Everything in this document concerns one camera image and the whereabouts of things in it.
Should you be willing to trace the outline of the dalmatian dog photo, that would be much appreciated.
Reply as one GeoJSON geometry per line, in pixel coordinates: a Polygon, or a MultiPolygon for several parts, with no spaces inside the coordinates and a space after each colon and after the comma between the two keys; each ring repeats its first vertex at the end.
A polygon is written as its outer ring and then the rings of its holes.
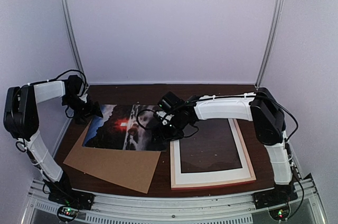
{"type": "Polygon", "coordinates": [[[152,139],[149,130],[158,124],[155,105],[101,105],[103,117],[95,116],[83,147],[129,151],[166,151],[167,145],[152,139]]]}

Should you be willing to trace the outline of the clear acrylic sheet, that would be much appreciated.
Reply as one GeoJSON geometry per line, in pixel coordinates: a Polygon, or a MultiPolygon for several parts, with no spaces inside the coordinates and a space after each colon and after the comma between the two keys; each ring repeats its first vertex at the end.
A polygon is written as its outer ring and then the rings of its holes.
{"type": "Polygon", "coordinates": [[[242,168],[241,160],[227,119],[209,119],[186,127],[188,138],[180,140],[182,173],[203,173],[242,168]]]}

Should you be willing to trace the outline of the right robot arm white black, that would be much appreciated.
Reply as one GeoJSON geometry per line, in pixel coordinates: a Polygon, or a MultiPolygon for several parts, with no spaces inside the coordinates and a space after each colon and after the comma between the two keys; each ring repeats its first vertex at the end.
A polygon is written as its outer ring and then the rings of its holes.
{"type": "Polygon", "coordinates": [[[188,100],[169,91],[157,105],[161,111],[155,113],[158,124],[151,128],[151,133],[152,139],[159,142],[183,139],[184,128],[201,120],[220,118],[253,122],[256,139],[267,150],[274,183],[278,185],[271,191],[271,199],[280,204],[291,195],[289,184],[293,173],[286,110],[268,89],[259,88],[257,92],[229,96],[192,96],[188,100]]]}

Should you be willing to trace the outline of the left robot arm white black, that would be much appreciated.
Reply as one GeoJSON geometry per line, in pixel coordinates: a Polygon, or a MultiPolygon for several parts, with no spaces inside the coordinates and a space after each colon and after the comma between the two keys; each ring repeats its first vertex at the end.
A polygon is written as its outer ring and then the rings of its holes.
{"type": "Polygon", "coordinates": [[[93,102],[87,94],[86,83],[73,74],[67,79],[56,77],[8,88],[3,119],[4,127],[16,139],[18,149],[26,152],[32,164],[52,183],[62,182],[66,175],[42,139],[37,106],[57,98],[67,109],[72,109],[78,124],[86,124],[91,116],[103,116],[99,103],[93,102]]]}

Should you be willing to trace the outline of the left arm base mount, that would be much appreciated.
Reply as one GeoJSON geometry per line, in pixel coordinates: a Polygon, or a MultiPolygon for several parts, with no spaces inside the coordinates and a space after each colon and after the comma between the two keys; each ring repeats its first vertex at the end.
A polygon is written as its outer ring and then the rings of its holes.
{"type": "Polygon", "coordinates": [[[65,173],[63,173],[60,181],[52,182],[50,179],[46,179],[44,183],[49,188],[48,199],[50,201],[79,210],[91,210],[95,195],[74,190],[69,177],[65,173]]]}

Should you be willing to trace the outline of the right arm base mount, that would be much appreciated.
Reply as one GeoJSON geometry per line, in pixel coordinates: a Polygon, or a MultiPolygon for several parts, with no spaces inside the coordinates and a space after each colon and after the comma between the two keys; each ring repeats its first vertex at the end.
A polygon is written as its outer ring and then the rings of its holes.
{"type": "Polygon", "coordinates": [[[255,192],[252,196],[256,209],[269,208],[279,204],[287,204],[292,200],[298,199],[297,192],[292,184],[275,184],[273,189],[255,192]]]}

